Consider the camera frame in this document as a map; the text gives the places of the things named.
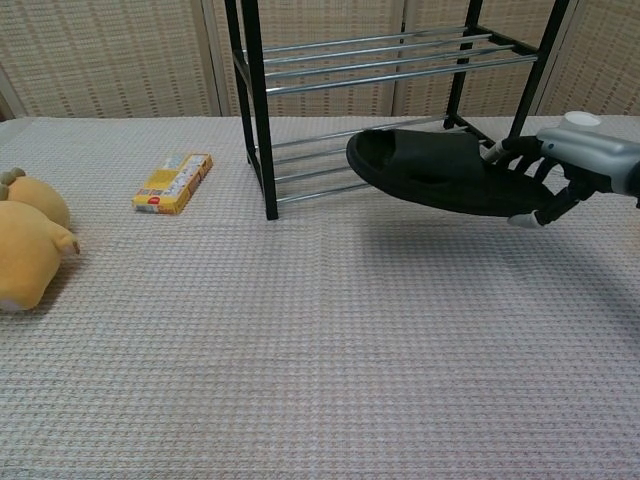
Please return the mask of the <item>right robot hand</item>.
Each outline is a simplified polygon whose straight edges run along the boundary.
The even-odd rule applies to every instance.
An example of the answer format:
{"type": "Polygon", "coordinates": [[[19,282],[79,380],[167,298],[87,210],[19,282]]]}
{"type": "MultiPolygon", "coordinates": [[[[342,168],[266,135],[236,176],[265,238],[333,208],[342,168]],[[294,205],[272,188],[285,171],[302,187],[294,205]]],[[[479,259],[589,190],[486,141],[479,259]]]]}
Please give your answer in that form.
{"type": "Polygon", "coordinates": [[[508,218],[508,224],[542,228],[566,214],[594,193],[639,198],[639,144],[595,132],[545,128],[534,135],[507,137],[484,155],[488,164],[507,166],[520,157],[519,172],[541,160],[533,179],[542,182],[559,165],[568,185],[547,203],[508,218]]]}

